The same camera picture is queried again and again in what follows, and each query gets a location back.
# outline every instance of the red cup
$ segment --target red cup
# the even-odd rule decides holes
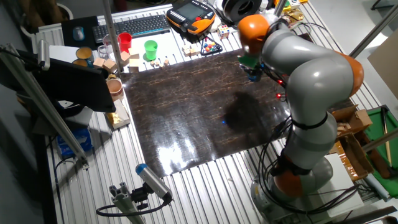
[[[132,37],[129,33],[121,33],[119,34],[120,37],[120,50],[123,52],[129,53],[129,48],[131,48],[131,40]]]

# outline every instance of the green cup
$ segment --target green cup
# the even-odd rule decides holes
[[[148,60],[155,60],[156,59],[156,50],[157,50],[157,43],[153,40],[148,40],[144,44],[146,57]]]

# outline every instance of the keyboard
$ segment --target keyboard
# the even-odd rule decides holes
[[[148,16],[117,22],[114,24],[114,28],[116,30],[116,35],[127,32],[132,35],[132,38],[170,32],[170,25],[167,23],[165,15]],[[106,25],[93,27],[93,32],[96,44],[101,44],[103,38],[108,34]]]

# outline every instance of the green board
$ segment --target green board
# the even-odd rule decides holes
[[[372,141],[378,139],[384,134],[383,123],[381,119],[381,109],[376,108],[373,110],[369,110],[368,115],[372,120],[373,124],[370,125],[370,127],[368,127],[365,130],[365,133]],[[392,131],[398,127],[398,122],[390,111],[388,111],[388,114],[386,114],[386,124],[388,131]],[[395,170],[398,170],[398,138],[390,140],[389,142],[390,142],[392,167],[395,168]],[[383,159],[388,163],[386,145],[383,144],[377,147],[377,150],[379,151],[381,157],[383,157]],[[380,184],[390,193],[391,197],[398,198],[398,177],[395,179],[383,179],[380,176],[379,172],[376,170],[374,171],[373,175],[380,182]]]

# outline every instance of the blue cap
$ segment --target blue cap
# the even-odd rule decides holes
[[[136,167],[136,173],[139,175],[146,167],[148,167],[147,164],[139,164]]]

